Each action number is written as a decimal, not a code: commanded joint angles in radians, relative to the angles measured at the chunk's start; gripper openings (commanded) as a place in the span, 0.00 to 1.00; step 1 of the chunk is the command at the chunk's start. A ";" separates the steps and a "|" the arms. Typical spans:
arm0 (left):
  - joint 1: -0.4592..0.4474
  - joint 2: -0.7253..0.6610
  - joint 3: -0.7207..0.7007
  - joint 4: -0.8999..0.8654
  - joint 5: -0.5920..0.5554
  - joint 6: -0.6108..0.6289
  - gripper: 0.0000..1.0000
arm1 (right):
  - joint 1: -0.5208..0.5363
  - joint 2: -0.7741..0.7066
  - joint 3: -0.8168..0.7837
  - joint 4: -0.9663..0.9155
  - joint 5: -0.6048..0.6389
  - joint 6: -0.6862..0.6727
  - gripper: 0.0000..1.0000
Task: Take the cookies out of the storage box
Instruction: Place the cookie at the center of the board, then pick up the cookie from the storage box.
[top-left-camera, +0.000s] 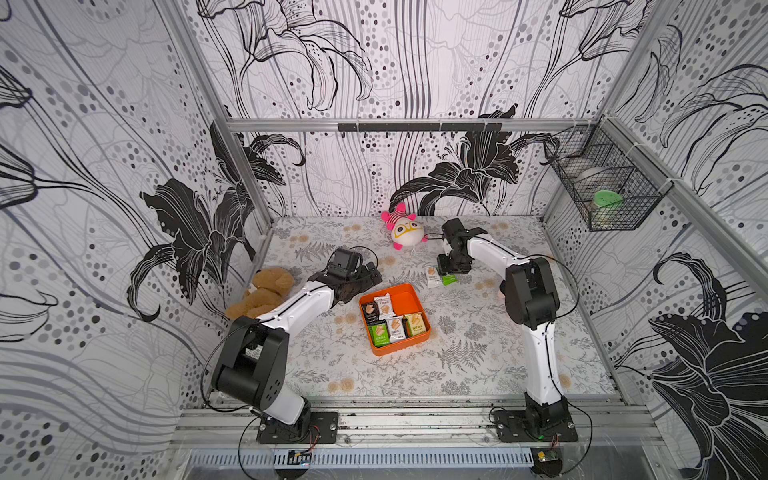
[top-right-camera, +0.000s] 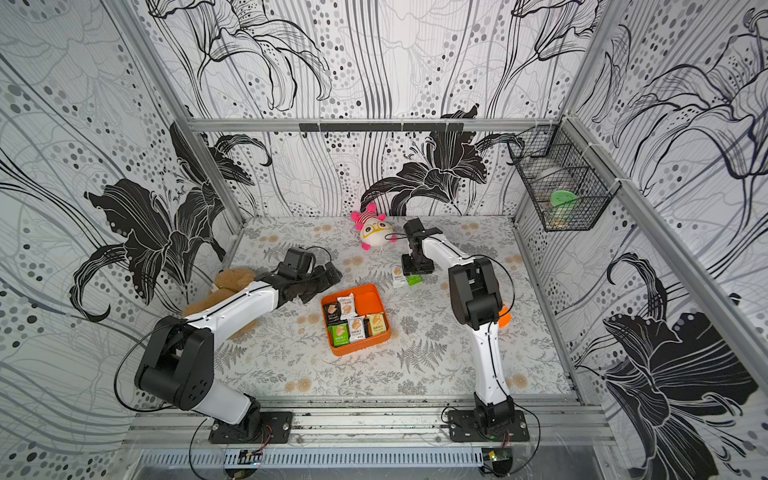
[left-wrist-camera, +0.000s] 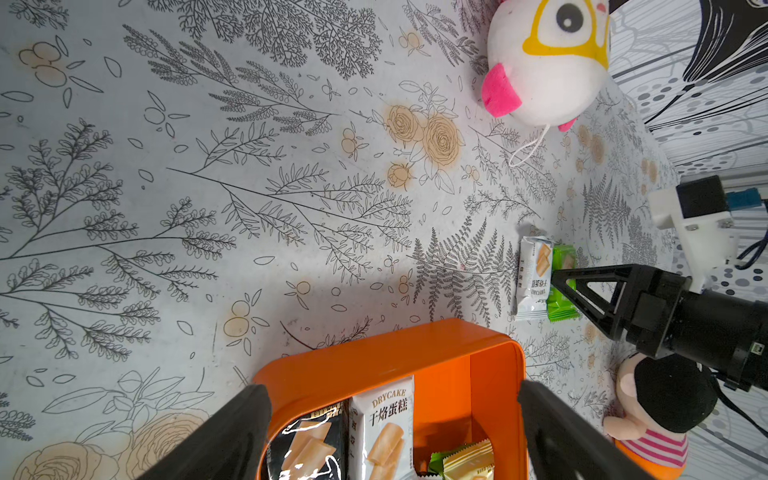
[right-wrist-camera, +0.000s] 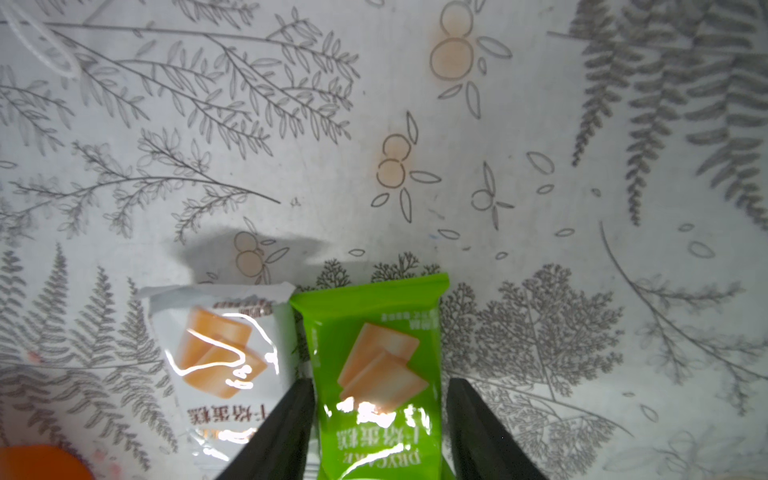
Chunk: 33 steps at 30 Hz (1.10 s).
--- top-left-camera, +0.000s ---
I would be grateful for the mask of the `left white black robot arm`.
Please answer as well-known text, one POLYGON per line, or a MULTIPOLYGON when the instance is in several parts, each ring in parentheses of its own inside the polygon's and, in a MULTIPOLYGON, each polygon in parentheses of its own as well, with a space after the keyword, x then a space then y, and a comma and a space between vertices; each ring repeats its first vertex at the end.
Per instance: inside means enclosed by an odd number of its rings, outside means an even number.
POLYGON ((211 388, 286 426, 303 425, 309 401, 285 384, 291 338, 316 317, 381 282, 372 262, 346 273, 326 269, 273 310, 255 319, 238 318, 212 369, 211 388))

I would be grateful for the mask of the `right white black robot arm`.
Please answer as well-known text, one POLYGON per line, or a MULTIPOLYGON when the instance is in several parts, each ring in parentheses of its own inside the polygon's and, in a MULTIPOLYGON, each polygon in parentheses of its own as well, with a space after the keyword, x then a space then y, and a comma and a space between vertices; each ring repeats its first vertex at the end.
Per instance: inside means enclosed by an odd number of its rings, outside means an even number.
POLYGON ((511 321, 523 331, 527 380, 525 414, 535 436, 570 422, 554 353, 554 328, 560 298, 550 259, 523 255, 504 247, 482 228, 467 229, 454 218, 441 227, 444 252, 438 256, 442 275, 468 273, 480 262, 501 278, 500 292, 511 321))

